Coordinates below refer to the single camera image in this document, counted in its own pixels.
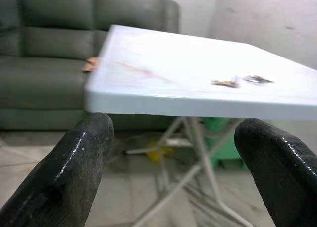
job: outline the tiled floor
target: tiled floor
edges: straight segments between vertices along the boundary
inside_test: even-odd
[[[1,136],[6,144],[0,148],[0,206],[63,133],[5,132]],[[257,227],[274,226],[248,171],[218,169],[217,177],[228,206]],[[158,165],[144,156],[113,160],[104,170],[86,227],[129,226],[158,197],[159,180]],[[210,211],[206,200],[212,193],[203,174],[198,180],[206,195],[201,196],[196,182],[191,183],[186,192],[175,196],[146,227],[239,226]]]

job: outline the sofa armrest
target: sofa armrest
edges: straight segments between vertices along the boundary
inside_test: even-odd
[[[164,0],[165,3],[165,32],[179,33],[179,5],[172,0]]]

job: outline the white metal frame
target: white metal frame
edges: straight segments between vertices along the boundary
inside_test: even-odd
[[[225,211],[232,218],[237,220],[242,226],[245,227],[253,227],[253,225],[241,217],[238,213],[230,209],[223,202],[219,186],[217,183],[216,175],[214,173],[213,167],[210,164],[210,157],[215,154],[215,152],[224,144],[224,142],[228,139],[232,131],[240,122],[240,119],[232,119],[231,122],[219,133],[219,134],[211,134],[213,137],[217,136],[217,142],[214,146],[208,150],[205,143],[205,136],[208,136],[206,130],[200,123],[200,119],[197,117],[178,117],[172,123],[172,125],[168,128],[168,130],[163,134],[161,139],[158,142],[158,145],[152,148],[147,149],[138,149],[138,150],[130,150],[127,151],[127,154],[137,154],[137,153],[145,153],[152,150],[160,149],[160,146],[165,143],[165,141],[179,128],[181,125],[184,125],[186,135],[188,139],[195,145],[195,150],[200,157],[200,161],[196,164],[192,165],[192,167],[186,172],[186,174],[182,177],[182,179],[177,182],[170,184],[168,171],[165,166],[164,158],[161,153],[161,169],[162,176],[165,185],[165,194],[155,202],[151,207],[149,207],[132,225],[131,227],[142,227],[146,221],[148,221],[155,213],[157,213],[168,201],[170,201],[173,196],[181,190],[185,185],[190,182],[201,169],[206,173],[208,178],[210,187],[214,194],[216,204]]]

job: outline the small metal piece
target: small metal piece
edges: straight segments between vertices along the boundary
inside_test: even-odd
[[[252,83],[272,83],[273,81],[267,80],[265,78],[262,78],[260,76],[246,76],[243,78],[243,80],[247,82],[252,82]]]
[[[221,85],[221,86],[226,86],[226,87],[233,87],[237,88],[239,84],[236,82],[237,77],[234,76],[231,81],[219,81],[219,80],[213,80],[211,81],[213,85]]]

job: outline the sofa backrest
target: sofa backrest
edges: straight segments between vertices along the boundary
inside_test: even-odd
[[[13,1],[7,4],[15,5],[16,19],[8,21],[6,35],[0,33],[0,44],[2,36],[7,40],[0,54],[85,60],[99,53],[112,24],[166,29],[165,0]]]

